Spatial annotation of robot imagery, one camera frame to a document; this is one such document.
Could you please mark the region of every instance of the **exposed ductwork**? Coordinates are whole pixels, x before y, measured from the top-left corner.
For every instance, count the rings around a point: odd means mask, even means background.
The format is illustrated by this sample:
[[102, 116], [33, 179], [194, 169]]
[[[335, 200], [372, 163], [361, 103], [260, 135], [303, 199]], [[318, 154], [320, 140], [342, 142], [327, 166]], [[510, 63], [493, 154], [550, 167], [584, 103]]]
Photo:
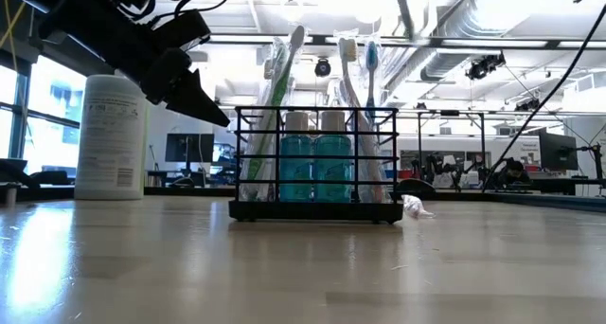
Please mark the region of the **exposed ductwork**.
[[[501, 37], [527, 16], [528, 13], [511, 6], [508, 0], [465, 0], [437, 29], [436, 34], [448, 38]], [[409, 79], [428, 83], [441, 81], [469, 57], [469, 54], [439, 53], [432, 48], [419, 49], [385, 89], [389, 91], [389, 96], [393, 96], [396, 89], [403, 88], [402, 85]], [[412, 90], [415, 93], [406, 91], [405, 101], [410, 102], [423, 94], [418, 88]]]

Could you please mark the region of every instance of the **wire caddy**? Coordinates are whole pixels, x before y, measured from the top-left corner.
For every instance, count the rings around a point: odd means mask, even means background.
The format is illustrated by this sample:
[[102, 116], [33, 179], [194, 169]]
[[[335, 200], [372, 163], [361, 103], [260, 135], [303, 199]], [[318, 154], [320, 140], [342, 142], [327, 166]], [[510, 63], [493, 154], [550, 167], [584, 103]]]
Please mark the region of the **wire caddy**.
[[[256, 116], [255, 112], [270, 110], [276, 117], [276, 128], [273, 130], [254, 130], [254, 119], [259, 119], [261, 116]], [[229, 216], [238, 221], [255, 221], [263, 220], [334, 220], [334, 221], [370, 221], [373, 224], [387, 222], [390, 225], [401, 220], [402, 208], [398, 205], [396, 198], [392, 197], [387, 203], [360, 203], [359, 187], [360, 186], [391, 186], [392, 190], [396, 189], [398, 184], [398, 175], [396, 174], [397, 162], [399, 160], [396, 155], [397, 138], [396, 132], [396, 115], [398, 109], [394, 108], [377, 108], [377, 107], [290, 107], [290, 106], [241, 106], [236, 107], [235, 111], [238, 114], [237, 137], [236, 143], [236, 199], [229, 202]], [[315, 123], [318, 124], [319, 115], [322, 111], [345, 111], [349, 114], [346, 121], [345, 131], [285, 131], [283, 116], [286, 112], [299, 111], [307, 112], [310, 118], [315, 117]], [[364, 113], [373, 115], [374, 124], [372, 129], [376, 131], [362, 132], [359, 131], [358, 117]], [[381, 132], [382, 125], [391, 121], [392, 130], [389, 132]], [[243, 130], [243, 123], [248, 124], [251, 130]], [[274, 152], [272, 154], [242, 154], [241, 143], [247, 143], [249, 134], [266, 134], [275, 135], [276, 142], [274, 143]], [[352, 139], [352, 151], [350, 155], [286, 155], [280, 154], [280, 139], [283, 135], [349, 135]], [[385, 144], [391, 149], [392, 154], [389, 156], [366, 156], [359, 153], [359, 141], [361, 135], [375, 135], [380, 141], [380, 147]], [[267, 180], [247, 180], [241, 176], [241, 162], [244, 159], [273, 159], [274, 164], [272, 169], [273, 178]], [[350, 159], [353, 162], [353, 176], [351, 181], [315, 181], [315, 180], [280, 180], [280, 159], [288, 158], [306, 158], [306, 159]], [[393, 176], [388, 180], [382, 181], [361, 181], [359, 173], [359, 165], [362, 160], [380, 160], [383, 164], [391, 163], [394, 168]], [[249, 201], [242, 200], [241, 186], [244, 184], [268, 184], [270, 189], [273, 189], [273, 199], [268, 201]], [[281, 184], [340, 184], [352, 185], [352, 198], [350, 203], [319, 203], [319, 202], [281, 202], [279, 197], [279, 186]]]

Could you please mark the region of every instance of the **blue mouthwash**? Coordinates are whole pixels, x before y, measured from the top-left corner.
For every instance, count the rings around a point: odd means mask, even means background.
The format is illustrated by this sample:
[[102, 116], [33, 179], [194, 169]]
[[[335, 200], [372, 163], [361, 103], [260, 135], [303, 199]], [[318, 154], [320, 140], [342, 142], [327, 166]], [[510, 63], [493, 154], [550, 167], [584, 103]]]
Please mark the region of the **blue mouthwash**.
[[[286, 131], [308, 131], [308, 115], [304, 112], [286, 114]], [[285, 135], [280, 140], [280, 154], [311, 155], [312, 140], [307, 135]], [[280, 158], [280, 181], [312, 180], [310, 158]], [[280, 184], [280, 201], [309, 202], [312, 197], [311, 184]]]
[[[322, 113], [322, 131], [344, 131], [345, 113], [325, 111]], [[351, 140], [346, 135], [320, 135], [315, 140], [315, 155], [351, 155]], [[346, 158], [322, 159], [317, 157], [314, 164], [316, 181], [351, 181], [351, 160]], [[317, 184], [316, 202], [349, 203], [351, 185]]]

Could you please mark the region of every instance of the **disinfecting wipes container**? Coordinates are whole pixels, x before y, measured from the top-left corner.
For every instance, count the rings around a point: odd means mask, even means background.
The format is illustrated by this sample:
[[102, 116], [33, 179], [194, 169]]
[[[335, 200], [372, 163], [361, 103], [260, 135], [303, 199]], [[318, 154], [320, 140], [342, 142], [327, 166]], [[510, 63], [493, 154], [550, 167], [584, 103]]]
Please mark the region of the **disinfecting wipes container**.
[[75, 198], [137, 200], [143, 197], [147, 102], [126, 78], [86, 80]]

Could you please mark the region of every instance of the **crumpled paper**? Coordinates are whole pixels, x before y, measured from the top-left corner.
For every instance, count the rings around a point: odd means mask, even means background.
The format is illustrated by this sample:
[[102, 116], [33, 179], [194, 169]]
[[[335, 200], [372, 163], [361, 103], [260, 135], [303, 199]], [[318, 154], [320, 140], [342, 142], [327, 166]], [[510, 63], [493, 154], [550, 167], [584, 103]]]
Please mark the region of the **crumpled paper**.
[[404, 213], [413, 219], [432, 219], [436, 214], [431, 213], [423, 207], [423, 203], [418, 197], [411, 195], [402, 195], [404, 202]]

